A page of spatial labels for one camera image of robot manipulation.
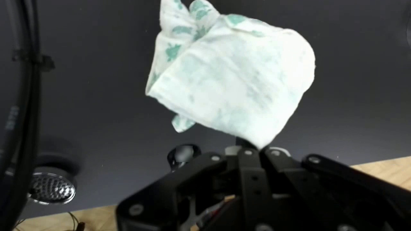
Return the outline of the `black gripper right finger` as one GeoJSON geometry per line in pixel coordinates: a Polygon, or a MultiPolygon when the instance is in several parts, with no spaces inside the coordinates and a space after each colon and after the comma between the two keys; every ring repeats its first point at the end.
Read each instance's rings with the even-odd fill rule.
{"type": "Polygon", "coordinates": [[[261,155],[308,210],[317,231],[411,231],[410,192],[320,154],[301,161],[285,149],[261,155]]]}

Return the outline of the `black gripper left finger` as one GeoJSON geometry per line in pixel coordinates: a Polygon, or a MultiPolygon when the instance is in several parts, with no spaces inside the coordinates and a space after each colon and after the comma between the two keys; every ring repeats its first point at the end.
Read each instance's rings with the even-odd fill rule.
{"type": "Polygon", "coordinates": [[[262,167],[256,150],[204,152],[123,199],[118,231],[258,231],[262,167]]]}

